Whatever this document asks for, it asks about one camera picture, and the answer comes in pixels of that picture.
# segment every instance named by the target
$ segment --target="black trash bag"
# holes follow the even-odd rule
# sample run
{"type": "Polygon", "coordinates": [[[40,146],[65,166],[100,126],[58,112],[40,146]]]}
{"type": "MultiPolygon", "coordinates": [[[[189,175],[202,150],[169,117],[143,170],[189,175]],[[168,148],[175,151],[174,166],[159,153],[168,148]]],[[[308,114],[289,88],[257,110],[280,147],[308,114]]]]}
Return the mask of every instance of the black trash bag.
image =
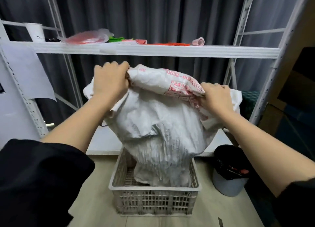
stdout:
{"type": "Polygon", "coordinates": [[[249,178],[254,169],[239,147],[218,146],[214,151],[214,168],[226,180],[249,178]]]}

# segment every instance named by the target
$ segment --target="wooden floor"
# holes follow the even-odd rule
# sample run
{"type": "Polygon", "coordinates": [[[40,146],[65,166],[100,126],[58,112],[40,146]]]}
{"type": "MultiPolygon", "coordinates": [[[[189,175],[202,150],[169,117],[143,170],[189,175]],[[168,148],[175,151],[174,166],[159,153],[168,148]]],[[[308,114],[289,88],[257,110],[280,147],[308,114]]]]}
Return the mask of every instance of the wooden floor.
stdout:
{"type": "Polygon", "coordinates": [[[90,156],[95,170],[83,184],[69,210],[74,217],[70,227],[168,227],[168,226],[215,226],[263,227],[246,191],[236,197],[219,193],[212,184],[212,168],[206,159],[196,159],[202,185],[191,217],[121,217],[113,206],[113,194],[108,189],[117,156],[90,156]]]}

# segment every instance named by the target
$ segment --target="shelf board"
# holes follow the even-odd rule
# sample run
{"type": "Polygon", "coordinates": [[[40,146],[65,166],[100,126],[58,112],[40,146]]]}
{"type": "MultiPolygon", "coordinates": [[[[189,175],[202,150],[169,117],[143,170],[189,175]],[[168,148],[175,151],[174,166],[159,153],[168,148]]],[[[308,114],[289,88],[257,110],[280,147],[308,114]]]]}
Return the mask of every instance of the shelf board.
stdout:
{"type": "Polygon", "coordinates": [[[280,49],[278,48],[221,45],[205,45],[202,47],[197,47],[120,43],[70,45],[61,42],[11,42],[18,45],[32,47],[36,53],[42,54],[108,54],[171,57],[276,59],[280,52],[280,49]]]}
{"type": "MultiPolygon", "coordinates": [[[[210,145],[199,156],[213,156],[214,150],[220,146],[232,145],[222,129],[219,129],[210,145]]],[[[119,155],[122,143],[109,127],[98,127],[89,145],[87,155],[119,155]]]]}

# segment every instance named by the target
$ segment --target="white wall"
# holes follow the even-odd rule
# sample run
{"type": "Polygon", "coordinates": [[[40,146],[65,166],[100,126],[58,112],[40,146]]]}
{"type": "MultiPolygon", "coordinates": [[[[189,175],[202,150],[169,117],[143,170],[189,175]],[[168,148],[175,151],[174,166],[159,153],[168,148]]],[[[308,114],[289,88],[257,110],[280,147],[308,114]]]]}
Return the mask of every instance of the white wall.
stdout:
{"type": "Polygon", "coordinates": [[[12,138],[39,140],[39,134],[0,55],[0,149],[12,138]]]}

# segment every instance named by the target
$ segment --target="trash can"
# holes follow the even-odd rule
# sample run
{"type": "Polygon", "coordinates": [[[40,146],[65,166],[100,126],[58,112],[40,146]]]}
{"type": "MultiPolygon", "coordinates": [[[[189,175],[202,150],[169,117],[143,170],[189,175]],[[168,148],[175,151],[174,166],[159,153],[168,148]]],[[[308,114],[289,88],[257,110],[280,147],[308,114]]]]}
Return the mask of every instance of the trash can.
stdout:
{"type": "Polygon", "coordinates": [[[226,196],[237,196],[254,169],[243,150],[232,145],[218,146],[214,151],[212,182],[226,196]]]}

